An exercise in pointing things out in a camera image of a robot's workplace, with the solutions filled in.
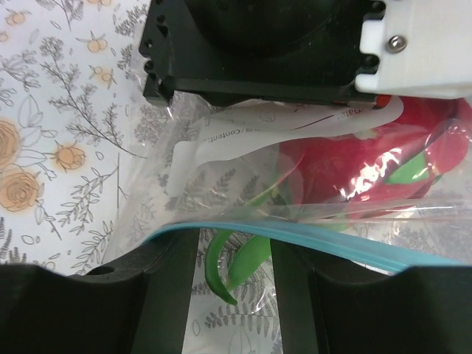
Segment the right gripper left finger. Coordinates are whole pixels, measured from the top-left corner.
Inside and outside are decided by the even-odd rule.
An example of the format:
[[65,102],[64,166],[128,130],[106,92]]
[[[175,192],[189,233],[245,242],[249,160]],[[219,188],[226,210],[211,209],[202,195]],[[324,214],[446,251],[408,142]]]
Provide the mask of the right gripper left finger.
[[180,353],[199,233],[168,232],[84,275],[1,267],[3,353]]

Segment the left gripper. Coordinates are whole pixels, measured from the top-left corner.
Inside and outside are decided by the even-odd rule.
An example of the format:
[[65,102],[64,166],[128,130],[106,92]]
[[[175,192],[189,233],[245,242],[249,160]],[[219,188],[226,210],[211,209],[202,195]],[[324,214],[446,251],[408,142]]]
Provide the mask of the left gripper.
[[152,1],[139,45],[144,98],[382,108],[386,96],[359,91],[355,78],[378,70],[378,56],[360,50],[361,28],[385,10],[383,1]]

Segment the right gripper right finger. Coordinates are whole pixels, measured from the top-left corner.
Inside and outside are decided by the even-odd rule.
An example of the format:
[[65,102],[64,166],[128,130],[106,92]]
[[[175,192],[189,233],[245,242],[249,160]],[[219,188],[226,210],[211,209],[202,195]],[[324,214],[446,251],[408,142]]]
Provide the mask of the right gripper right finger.
[[306,353],[469,353],[471,268],[385,275],[274,240],[282,349]]

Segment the green fake bean pods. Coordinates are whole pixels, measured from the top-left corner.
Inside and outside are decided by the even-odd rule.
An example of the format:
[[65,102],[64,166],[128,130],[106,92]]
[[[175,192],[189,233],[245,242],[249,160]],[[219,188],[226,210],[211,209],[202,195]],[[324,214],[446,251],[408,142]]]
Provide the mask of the green fake bean pods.
[[[301,176],[293,175],[279,178],[265,185],[258,176],[251,177],[244,185],[232,183],[228,192],[212,191],[216,200],[226,200],[237,219],[244,218],[281,218],[294,220],[306,204],[316,204],[317,195],[311,195],[314,183],[305,183]],[[223,281],[218,270],[218,259],[227,240],[235,231],[219,229],[209,242],[205,259],[205,280],[210,290],[230,305],[237,300],[231,292],[246,282],[256,270],[271,256],[270,241],[267,237],[255,235],[244,243],[228,265],[226,280]]]

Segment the clear zip top bag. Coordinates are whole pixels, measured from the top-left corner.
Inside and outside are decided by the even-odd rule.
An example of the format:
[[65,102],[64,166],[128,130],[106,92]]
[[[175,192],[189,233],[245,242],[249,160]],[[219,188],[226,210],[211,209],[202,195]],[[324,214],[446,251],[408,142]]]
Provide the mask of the clear zip top bag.
[[151,258],[133,353],[469,353],[471,106],[180,94],[104,261]]

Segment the red fake fruit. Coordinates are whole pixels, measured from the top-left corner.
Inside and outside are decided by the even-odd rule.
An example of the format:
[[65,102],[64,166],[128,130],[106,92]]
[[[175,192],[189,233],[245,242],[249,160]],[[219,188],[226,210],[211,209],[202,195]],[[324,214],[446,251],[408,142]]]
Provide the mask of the red fake fruit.
[[341,204],[325,226],[344,231],[361,218],[389,214],[362,211],[361,202],[423,198],[465,159],[471,134],[471,106],[464,100],[402,98],[392,122],[336,138],[306,138],[279,145],[279,169],[314,183],[316,204]]

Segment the floral table mat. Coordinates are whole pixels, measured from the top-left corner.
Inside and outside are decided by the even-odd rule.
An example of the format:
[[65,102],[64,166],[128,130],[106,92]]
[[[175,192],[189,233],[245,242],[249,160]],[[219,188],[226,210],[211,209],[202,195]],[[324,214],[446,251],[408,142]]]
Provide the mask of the floral table mat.
[[1,3],[1,262],[83,275],[103,260],[137,155],[166,114],[136,106],[147,1]]

